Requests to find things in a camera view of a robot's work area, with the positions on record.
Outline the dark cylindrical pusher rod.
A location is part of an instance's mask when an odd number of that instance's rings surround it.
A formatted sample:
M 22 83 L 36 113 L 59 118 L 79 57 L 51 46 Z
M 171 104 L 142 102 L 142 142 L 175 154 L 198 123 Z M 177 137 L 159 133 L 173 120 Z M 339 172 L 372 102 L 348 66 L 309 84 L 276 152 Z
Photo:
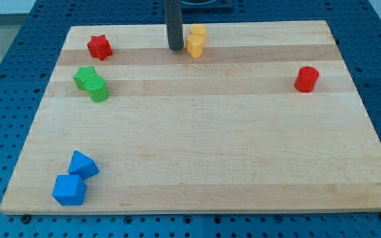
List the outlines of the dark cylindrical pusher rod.
M 168 47 L 180 51 L 184 47 L 183 19 L 180 0 L 164 0 Z

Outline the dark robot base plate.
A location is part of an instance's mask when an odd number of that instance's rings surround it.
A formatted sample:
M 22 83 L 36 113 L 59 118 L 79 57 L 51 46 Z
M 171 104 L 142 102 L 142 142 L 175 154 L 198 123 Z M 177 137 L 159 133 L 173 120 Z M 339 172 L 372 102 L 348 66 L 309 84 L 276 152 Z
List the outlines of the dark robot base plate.
M 180 0 L 182 10 L 233 9 L 232 0 Z

